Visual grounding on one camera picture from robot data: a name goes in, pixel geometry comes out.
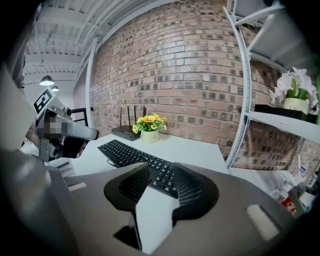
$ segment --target black router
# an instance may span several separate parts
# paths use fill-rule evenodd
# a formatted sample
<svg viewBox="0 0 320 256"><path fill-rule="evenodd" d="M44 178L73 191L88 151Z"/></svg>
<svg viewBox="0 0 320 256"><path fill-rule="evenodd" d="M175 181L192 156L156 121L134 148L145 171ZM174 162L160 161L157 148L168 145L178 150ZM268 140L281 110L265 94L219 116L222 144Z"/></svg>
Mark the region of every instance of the black router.
<svg viewBox="0 0 320 256"><path fill-rule="evenodd" d="M121 125L121 119L122 119L122 107L120 109L120 126L116 128L112 128L112 134L119 136L123 139L129 140L129 141L135 141L136 139L140 138L140 132L134 133L132 130L132 125L130 122L130 113L129 113L129 106L127 106L128 110L128 119L129 119L129 125ZM143 107L143 116L147 114L147 108ZM134 120L137 122L137 115L136 115L136 106L134 106Z"/></svg>

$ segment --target ceiling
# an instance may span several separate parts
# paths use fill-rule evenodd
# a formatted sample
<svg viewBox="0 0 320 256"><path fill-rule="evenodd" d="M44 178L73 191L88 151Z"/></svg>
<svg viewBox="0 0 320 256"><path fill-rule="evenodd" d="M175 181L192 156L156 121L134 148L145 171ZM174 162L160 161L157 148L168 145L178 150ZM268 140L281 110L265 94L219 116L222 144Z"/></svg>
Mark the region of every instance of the ceiling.
<svg viewBox="0 0 320 256"><path fill-rule="evenodd" d="M166 2L172 1L44 1L25 49L25 86L39 84L47 74L59 85L74 86L87 64L94 38L101 41L104 37L105 41L106 34L136 10Z"/></svg>

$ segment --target lamp shade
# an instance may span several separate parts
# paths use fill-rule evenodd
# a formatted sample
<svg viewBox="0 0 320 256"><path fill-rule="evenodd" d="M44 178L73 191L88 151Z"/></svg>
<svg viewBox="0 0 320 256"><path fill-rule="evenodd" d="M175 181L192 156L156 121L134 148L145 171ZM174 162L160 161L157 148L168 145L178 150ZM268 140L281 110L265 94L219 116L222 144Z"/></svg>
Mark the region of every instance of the lamp shade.
<svg viewBox="0 0 320 256"><path fill-rule="evenodd" d="M58 88L58 86L52 86L51 87L51 91L53 91L53 92L58 92L59 91L59 88Z"/></svg>
<svg viewBox="0 0 320 256"><path fill-rule="evenodd" d="M45 75L40 81L41 86L52 86L54 84L55 83L52 81L52 78L50 75Z"/></svg>

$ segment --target black keyboard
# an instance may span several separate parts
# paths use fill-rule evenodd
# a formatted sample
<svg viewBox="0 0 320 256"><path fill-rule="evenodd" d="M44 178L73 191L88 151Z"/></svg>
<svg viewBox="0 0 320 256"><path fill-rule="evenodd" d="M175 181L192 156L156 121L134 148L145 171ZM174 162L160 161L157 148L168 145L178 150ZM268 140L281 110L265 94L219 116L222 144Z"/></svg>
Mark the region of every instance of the black keyboard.
<svg viewBox="0 0 320 256"><path fill-rule="evenodd" d="M152 186L165 194L178 198L177 189L174 187L174 163L139 151L116 139L98 146L98 149L108 157L117 168L135 163L148 162L149 182Z"/></svg>

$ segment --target yellow flower pot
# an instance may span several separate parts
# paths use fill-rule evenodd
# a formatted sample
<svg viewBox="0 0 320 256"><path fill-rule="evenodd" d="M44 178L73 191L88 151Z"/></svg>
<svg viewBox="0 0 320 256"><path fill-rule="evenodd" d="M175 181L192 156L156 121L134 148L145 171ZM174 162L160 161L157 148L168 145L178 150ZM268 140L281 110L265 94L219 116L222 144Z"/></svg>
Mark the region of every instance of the yellow flower pot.
<svg viewBox="0 0 320 256"><path fill-rule="evenodd" d="M146 144L152 144L157 142L160 137L159 137L159 132L158 130L153 130L153 131L141 131L140 139L146 143Z"/></svg>
<svg viewBox="0 0 320 256"><path fill-rule="evenodd" d="M308 114L307 102L299 98L286 98L284 100L283 108L287 110L298 110L302 111L306 115Z"/></svg>

